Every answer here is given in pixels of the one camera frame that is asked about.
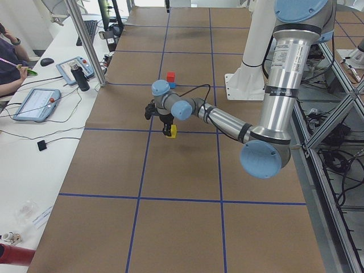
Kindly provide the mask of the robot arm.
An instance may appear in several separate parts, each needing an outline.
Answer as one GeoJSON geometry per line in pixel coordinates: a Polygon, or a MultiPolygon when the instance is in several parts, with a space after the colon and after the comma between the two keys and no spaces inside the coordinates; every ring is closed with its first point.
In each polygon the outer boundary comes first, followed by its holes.
{"type": "Polygon", "coordinates": [[[336,1],[256,1],[241,66],[225,76],[230,100],[262,101],[257,125],[244,122],[202,98],[184,98],[168,82],[152,84],[145,117],[156,115],[172,136],[175,119],[195,115],[241,142],[242,167],[268,179],[289,162],[287,131],[310,47],[333,36],[336,1]]]}

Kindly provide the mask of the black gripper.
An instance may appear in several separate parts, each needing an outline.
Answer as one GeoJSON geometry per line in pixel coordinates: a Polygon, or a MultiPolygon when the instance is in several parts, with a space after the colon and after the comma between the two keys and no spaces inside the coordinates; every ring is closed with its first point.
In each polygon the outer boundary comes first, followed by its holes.
{"type": "Polygon", "coordinates": [[[173,124],[173,120],[174,120],[174,116],[169,113],[169,114],[159,114],[159,119],[163,122],[164,127],[163,127],[163,134],[167,137],[171,137],[172,136],[172,124],[173,124]]]}

